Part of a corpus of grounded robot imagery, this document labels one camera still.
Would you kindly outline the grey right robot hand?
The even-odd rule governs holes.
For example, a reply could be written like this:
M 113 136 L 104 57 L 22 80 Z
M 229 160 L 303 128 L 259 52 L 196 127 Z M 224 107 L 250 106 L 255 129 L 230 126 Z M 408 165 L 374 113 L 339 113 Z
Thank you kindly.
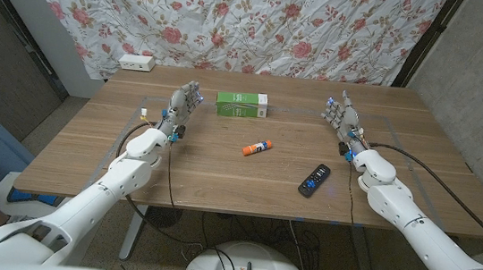
M 330 124 L 339 140 L 353 154 L 368 149 L 368 145 L 362 138 L 363 129 L 360 126 L 358 113 L 346 90 L 343 91 L 340 100 L 330 97 L 326 101 L 326 109 L 321 113 L 321 117 Z

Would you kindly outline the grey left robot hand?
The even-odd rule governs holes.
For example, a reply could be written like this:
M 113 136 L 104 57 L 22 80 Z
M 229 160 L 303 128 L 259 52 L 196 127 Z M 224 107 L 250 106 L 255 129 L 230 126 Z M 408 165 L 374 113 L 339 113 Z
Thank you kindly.
M 195 80 L 178 88 L 170 97 L 164 117 L 157 126 L 166 136 L 170 137 L 179 127 L 185 126 L 191 113 L 203 101 L 199 91 L 199 83 Z

